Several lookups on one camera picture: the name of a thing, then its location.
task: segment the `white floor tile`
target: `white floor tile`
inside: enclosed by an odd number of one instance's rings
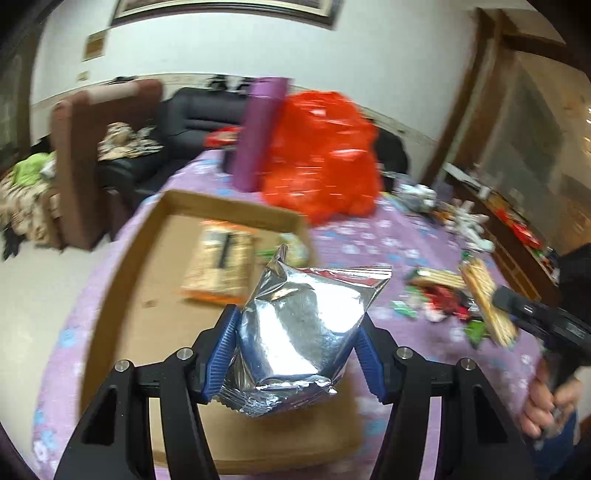
[[[47,359],[108,246],[103,239],[93,252],[59,252],[25,242],[16,258],[0,261],[0,422],[28,463],[33,459],[33,413]],[[0,254],[3,250],[0,240]]]

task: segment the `silver foil bag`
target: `silver foil bag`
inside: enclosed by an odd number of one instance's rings
[[[279,247],[244,305],[217,399],[252,417],[336,394],[363,315],[390,268],[293,268]]]

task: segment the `cardboard tray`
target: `cardboard tray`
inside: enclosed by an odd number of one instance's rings
[[[257,248],[272,248],[278,232],[293,232],[310,248],[306,221],[289,210],[169,190],[141,226],[105,296],[87,358],[80,412],[122,358],[135,365],[160,362],[190,346],[217,321],[220,306],[184,299],[180,285],[204,219],[254,227]],[[254,288],[264,265],[251,275]],[[310,407],[252,419],[217,401],[199,405],[219,473],[245,474],[300,468],[353,453],[361,444],[350,379],[339,393]],[[150,399],[154,462],[165,465],[160,401]]]

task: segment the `human hand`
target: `human hand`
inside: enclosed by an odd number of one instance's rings
[[[561,431],[583,395],[583,384],[576,378],[567,381],[552,395],[546,386],[549,377],[548,365],[542,359],[538,363],[535,378],[530,383],[529,396],[519,417],[521,431],[532,438],[539,437],[543,429],[555,424],[552,412],[556,407],[562,410],[556,420],[556,427]]]

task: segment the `black leather sofa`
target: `black leather sofa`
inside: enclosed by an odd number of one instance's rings
[[[150,138],[164,146],[161,151],[141,158],[97,163],[99,186],[113,196],[110,210],[114,207],[134,212],[171,175],[203,152],[207,134],[239,125],[245,106],[244,95],[189,87],[162,102],[154,119],[156,128],[150,134]]]

